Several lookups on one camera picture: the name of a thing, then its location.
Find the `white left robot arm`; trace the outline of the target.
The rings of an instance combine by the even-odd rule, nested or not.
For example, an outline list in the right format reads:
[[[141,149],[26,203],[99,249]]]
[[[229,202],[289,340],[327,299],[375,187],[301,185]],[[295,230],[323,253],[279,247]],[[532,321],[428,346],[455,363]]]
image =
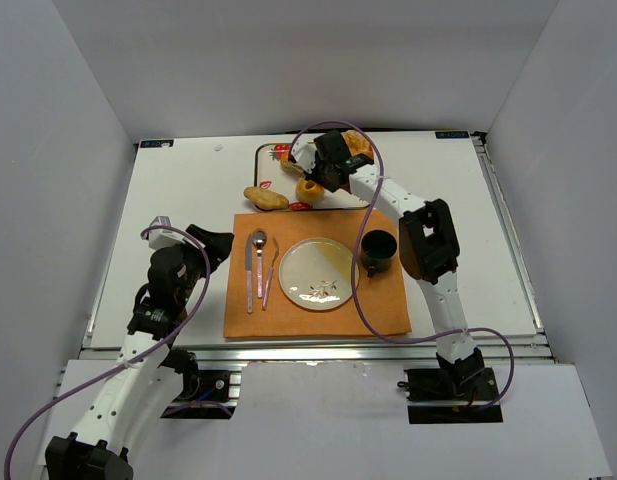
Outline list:
[[[194,224],[180,230],[163,218],[142,236],[153,253],[119,356],[96,378],[101,388],[70,433],[49,441],[51,479],[133,478],[131,460],[148,431],[173,401],[191,402],[199,389],[195,355],[174,341],[198,309],[188,304],[198,281],[229,258],[234,236]]]

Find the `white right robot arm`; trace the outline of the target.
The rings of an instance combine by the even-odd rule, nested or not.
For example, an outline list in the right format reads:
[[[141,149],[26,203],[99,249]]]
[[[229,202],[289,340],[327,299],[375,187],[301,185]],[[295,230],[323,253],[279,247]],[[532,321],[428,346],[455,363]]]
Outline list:
[[[375,145],[373,155],[351,153],[337,130],[310,142],[294,138],[289,158],[307,178],[334,193],[345,190],[378,209],[398,228],[398,253],[404,271],[421,289],[435,334],[441,378],[458,395],[484,371],[484,361],[458,291],[459,242],[448,204],[424,200],[390,179]]]

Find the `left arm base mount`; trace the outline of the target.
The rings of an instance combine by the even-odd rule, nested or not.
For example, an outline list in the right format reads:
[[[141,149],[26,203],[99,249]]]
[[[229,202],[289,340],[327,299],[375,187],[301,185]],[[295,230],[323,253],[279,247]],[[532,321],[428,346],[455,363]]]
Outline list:
[[[174,349],[162,362],[182,375],[183,390],[162,417],[165,419],[229,420],[235,407],[231,399],[232,372],[226,369],[200,369],[192,352]]]

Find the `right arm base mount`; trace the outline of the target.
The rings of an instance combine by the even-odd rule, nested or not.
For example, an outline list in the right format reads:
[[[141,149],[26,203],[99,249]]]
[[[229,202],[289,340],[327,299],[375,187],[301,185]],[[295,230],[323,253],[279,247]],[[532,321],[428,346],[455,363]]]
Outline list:
[[[485,407],[498,395],[498,385],[491,368],[455,391],[450,379],[440,369],[409,369],[396,387],[405,393],[411,425],[460,425],[502,423],[498,404]]]

